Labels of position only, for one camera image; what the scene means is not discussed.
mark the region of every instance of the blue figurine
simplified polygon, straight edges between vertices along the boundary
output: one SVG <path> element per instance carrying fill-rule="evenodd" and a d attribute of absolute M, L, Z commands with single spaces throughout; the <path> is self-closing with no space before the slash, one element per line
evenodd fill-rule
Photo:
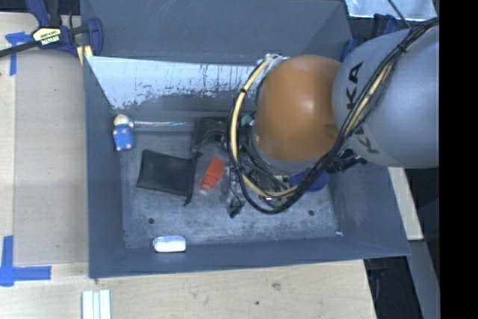
<path fill-rule="evenodd" d="M 134 121 L 125 114 L 118 114 L 113 120 L 113 139 L 117 151 L 131 149 L 134 145 Z"/>

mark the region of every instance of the black pouch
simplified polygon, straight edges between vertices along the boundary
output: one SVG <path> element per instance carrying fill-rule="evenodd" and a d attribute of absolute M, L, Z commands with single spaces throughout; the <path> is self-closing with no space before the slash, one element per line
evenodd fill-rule
<path fill-rule="evenodd" d="M 143 150 L 138 188 L 185 196 L 186 206 L 193 196 L 196 157 L 179 158 Z"/>

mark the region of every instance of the gray bin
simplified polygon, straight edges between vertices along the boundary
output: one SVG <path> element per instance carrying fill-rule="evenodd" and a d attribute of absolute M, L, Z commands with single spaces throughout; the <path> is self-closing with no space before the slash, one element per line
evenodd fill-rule
<path fill-rule="evenodd" d="M 182 206 L 179 196 L 136 188 L 142 150 L 186 158 L 197 119 L 227 115 L 266 53 L 337 60 L 350 38 L 342 3 L 81 0 L 81 15 L 100 18 L 105 32 L 102 56 L 84 64 L 90 277 L 409 254 L 386 167 L 357 165 L 333 175 L 326 189 L 272 217 L 246 206 L 231 219 L 220 192 L 195 191 Z M 254 108 L 253 93 L 246 110 Z M 183 125 L 135 130 L 135 147 L 116 152 L 118 113 Z M 224 156 L 213 144 L 203 149 L 196 180 L 208 155 Z M 185 236 L 185 253 L 155 253 L 158 235 Z"/>

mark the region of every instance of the blue part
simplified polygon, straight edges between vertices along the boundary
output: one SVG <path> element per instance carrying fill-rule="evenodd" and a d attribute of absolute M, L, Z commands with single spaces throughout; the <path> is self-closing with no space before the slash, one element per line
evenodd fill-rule
<path fill-rule="evenodd" d="M 49 280 L 52 278 L 52 266 L 14 267 L 13 236 L 3 238 L 1 252 L 0 286 L 12 287 L 15 282 L 25 280 Z"/>
<path fill-rule="evenodd" d="M 93 54 L 98 56 L 103 49 L 103 29 L 102 24 L 97 18 L 87 20 L 88 31 L 90 32 L 90 46 Z"/>
<path fill-rule="evenodd" d="M 131 145 L 131 148 L 134 146 L 134 136 L 133 129 L 128 124 L 121 124 L 115 126 L 113 129 L 113 139 L 116 148 L 121 150 L 129 150 L 126 146 Z"/>
<path fill-rule="evenodd" d="M 291 186 L 298 185 L 307 175 L 307 172 L 300 172 L 297 174 L 294 174 L 293 176 L 290 177 L 290 183 Z M 322 189 L 325 188 L 327 185 L 327 182 L 329 182 L 329 174 L 326 171 L 323 171 L 315 180 L 314 184 L 307 189 L 307 192 L 315 192 L 315 191 L 321 191 Z"/>
<path fill-rule="evenodd" d="M 73 43 L 69 37 L 69 30 L 65 25 L 60 25 L 58 27 L 61 30 L 61 43 L 60 44 L 47 44 L 45 46 L 41 46 L 40 44 L 37 45 L 40 49 L 55 49 L 60 52 L 68 53 L 75 58 L 78 57 L 78 44 Z"/>
<path fill-rule="evenodd" d="M 29 34 L 25 32 L 15 32 L 13 34 L 6 34 L 5 39 L 12 45 L 12 47 L 17 44 L 30 43 L 33 41 Z M 10 76 L 16 74 L 16 53 L 14 53 L 10 58 Z"/>
<path fill-rule="evenodd" d="M 40 27 L 46 27 L 50 23 L 50 15 L 46 9 L 45 0 L 25 0 L 28 12 L 35 16 Z"/>
<path fill-rule="evenodd" d="M 341 63 L 344 62 L 345 58 L 349 55 L 351 51 L 357 48 L 357 45 L 358 45 L 357 40 L 354 40 L 354 39 L 347 40 L 347 42 L 345 43 L 345 47 L 342 49 Z"/>

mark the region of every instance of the bin floor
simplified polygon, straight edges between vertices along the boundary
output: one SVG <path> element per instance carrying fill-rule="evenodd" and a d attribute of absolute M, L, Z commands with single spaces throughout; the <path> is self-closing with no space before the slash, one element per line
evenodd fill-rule
<path fill-rule="evenodd" d="M 248 203 L 234 218 L 227 213 L 230 194 L 229 177 L 209 194 L 200 190 L 200 181 L 213 157 L 227 161 L 227 153 L 214 140 L 200 148 L 193 198 L 184 205 L 184 197 L 137 188 L 141 153 L 145 149 L 190 157 L 192 131 L 135 130 L 135 145 L 122 152 L 121 181 L 123 230 L 126 248 L 151 246 L 160 235 L 183 235 L 188 244 L 277 241 L 297 238 L 320 238 L 335 235 L 337 221 L 329 189 L 306 193 L 287 211 L 266 215 Z"/>

